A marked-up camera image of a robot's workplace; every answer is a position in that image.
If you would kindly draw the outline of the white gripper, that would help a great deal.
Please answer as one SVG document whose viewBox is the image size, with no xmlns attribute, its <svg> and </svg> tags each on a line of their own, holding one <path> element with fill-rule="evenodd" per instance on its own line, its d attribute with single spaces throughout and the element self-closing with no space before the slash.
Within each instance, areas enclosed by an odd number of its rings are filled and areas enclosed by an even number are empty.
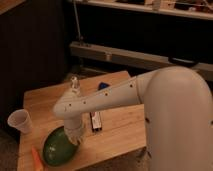
<svg viewBox="0 0 213 171">
<path fill-rule="evenodd" d="M 64 131 L 70 142 L 79 145 L 84 134 L 84 124 L 81 117 L 73 117 L 64 121 Z"/>
</svg>

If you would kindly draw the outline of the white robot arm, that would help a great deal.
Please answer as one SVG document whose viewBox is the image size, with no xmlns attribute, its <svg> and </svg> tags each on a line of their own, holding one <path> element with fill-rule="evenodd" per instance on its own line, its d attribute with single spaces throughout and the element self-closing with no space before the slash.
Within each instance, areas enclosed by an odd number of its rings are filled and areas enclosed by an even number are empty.
<svg viewBox="0 0 213 171">
<path fill-rule="evenodd" d="M 149 171 L 213 171 L 213 94 L 194 70 L 151 71 L 87 96 L 69 88 L 53 107 L 69 138 L 82 135 L 81 115 L 144 106 Z"/>
</svg>

